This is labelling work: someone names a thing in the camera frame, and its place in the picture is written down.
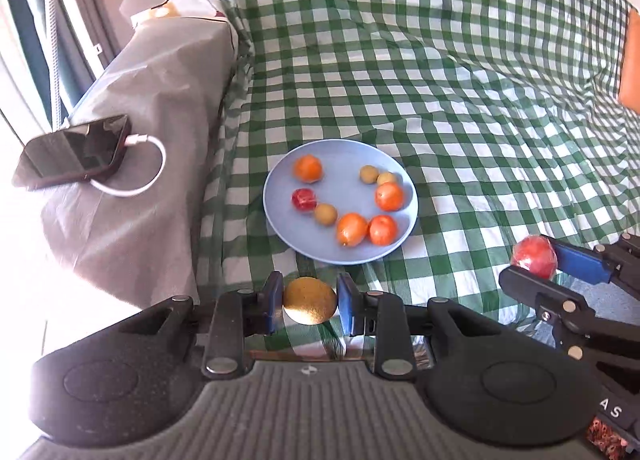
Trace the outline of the red fruit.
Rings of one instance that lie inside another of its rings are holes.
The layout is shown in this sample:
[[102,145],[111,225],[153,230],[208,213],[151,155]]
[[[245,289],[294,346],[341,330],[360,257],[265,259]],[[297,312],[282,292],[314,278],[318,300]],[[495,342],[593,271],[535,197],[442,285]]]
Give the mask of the red fruit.
[[547,237],[531,235],[513,247],[511,264],[539,278],[551,279],[558,267],[558,258]]
[[310,188],[295,189],[291,201],[298,212],[312,212],[318,206],[317,196]]

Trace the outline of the tan round fruit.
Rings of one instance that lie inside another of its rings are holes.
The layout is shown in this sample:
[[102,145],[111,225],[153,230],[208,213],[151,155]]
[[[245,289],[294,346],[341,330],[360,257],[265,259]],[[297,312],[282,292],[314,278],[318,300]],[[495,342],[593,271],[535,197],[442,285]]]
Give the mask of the tan round fruit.
[[329,203],[318,203],[314,208],[314,219],[322,226],[332,226],[337,219],[337,210]]
[[323,324],[333,317],[337,297],[325,282],[314,277],[299,277],[285,287],[283,308],[298,324]]

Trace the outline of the large orange fruit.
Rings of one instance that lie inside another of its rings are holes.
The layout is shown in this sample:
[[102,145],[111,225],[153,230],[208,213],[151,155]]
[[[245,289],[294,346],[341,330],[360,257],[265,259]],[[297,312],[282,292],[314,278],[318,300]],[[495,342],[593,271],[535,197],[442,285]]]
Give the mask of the large orange fruit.
[[367,233],[368,221],[358,213],[346,213],[337,221],[336,240],[341,246],[359,246]]

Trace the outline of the small orange fruit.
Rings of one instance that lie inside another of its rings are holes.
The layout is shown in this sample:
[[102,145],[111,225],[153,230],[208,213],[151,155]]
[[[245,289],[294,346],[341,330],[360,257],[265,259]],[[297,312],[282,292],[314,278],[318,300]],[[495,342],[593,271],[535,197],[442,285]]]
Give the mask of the small orange fruit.
[[398,183],[387,182],[378,185],[375,191],[375,203],[382,211],[399,211],[405,204],[404,191]]

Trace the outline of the light blue plate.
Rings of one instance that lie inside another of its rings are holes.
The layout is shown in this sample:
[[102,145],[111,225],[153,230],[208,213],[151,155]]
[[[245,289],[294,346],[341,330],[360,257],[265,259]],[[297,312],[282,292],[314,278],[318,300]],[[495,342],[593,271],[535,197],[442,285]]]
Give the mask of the light blue plate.
[[[323,226],[312,214],[296,209],[292,195],[307,184],[294,176],[294,163],[307,154],[318,158],[323,168],[322,179],[308,188],[319,202],[334,206],[339,216],[355,212],[371,218],[382,213],[374,200],[375,186],[360,180],[360,168],[372,165],[394,174],[404,193],[401,209],[390,214],[398,227],[395,241],[387,246],[368,240],[358,246],[341,246],[335,226]],[[262,204],[270,227],[284,243],[307,258],[333,265],[369,263],[392,253],[409,237],[418,218],[416,187],[400,163],[378,148],[349,139],[307,142],[290,151],[267,175]]]

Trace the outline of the orange cushion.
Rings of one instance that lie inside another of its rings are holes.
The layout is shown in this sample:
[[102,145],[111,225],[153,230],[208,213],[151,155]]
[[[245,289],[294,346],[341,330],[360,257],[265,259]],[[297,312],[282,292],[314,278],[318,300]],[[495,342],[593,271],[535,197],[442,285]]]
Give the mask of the orange cushion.
[[640,17],[634,8],[628,16],[618,100],[624,107],[640,113]]

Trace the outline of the black smartphone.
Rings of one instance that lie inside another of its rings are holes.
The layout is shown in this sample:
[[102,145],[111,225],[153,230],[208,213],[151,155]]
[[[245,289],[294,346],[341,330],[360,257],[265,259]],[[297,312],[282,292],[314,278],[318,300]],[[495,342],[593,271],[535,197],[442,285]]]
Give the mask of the black smartphone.
[[14,171],[17,188],[38,190],[112,176],[125,157],[126,114],[62,128],[30,140]]

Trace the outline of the green white checkered cloth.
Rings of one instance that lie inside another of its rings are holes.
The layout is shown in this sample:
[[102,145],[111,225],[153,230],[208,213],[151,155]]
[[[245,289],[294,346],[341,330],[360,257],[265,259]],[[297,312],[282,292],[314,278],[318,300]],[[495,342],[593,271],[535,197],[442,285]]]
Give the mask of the green white checkered cloth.
[[269,227],[262,187],[288,151],[348,138],[394,157],[418,220],[350,269],[407,303],[446,296],[533,332],[498,276],[521,238],[578,246],[639,227],[639,118],[617,99],[626,0],[221,0],[239,59],[203,202],[198,294],[273,270],[336,269]]

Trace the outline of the striped curtain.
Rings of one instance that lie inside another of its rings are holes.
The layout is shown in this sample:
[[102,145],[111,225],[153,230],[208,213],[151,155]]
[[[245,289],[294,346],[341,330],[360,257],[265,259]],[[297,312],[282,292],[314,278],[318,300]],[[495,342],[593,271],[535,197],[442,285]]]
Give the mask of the striped curtain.
[[72,116],[119,50],[102,0],[1,0],[1,24],[18,57],[6,71],[45,131]]

